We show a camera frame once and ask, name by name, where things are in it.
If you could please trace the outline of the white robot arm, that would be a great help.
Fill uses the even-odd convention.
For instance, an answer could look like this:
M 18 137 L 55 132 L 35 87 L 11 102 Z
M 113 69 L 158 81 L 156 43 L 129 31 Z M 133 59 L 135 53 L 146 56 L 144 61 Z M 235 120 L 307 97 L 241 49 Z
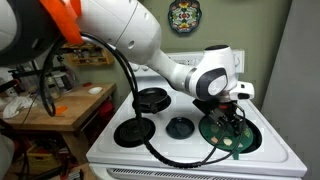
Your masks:
M 178 64 L 161 50 L 161 26 L 137 0 L 0 0 L 0 30 L 1 66 L 23 64 L 62 43 L 78 45 L 90 38 L 198 100 L 240 98 L 229 46 L 207 47 L 195 67 Z

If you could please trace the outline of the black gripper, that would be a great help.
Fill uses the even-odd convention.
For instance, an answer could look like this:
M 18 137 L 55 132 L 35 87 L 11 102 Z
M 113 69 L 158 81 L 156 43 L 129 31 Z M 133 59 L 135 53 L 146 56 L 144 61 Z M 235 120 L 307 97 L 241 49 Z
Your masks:
M 193 104 L 212 122 L 220 125 L 230 125 L 235 136 L 239 136 L 242 133 L 245 125 L 245 112 L 236 101 L 219 102 L 218 100 L 201 101 L 195 99 Z M 213 133 L 220 137 L 223 133 L 223 128 L 214 125 Z

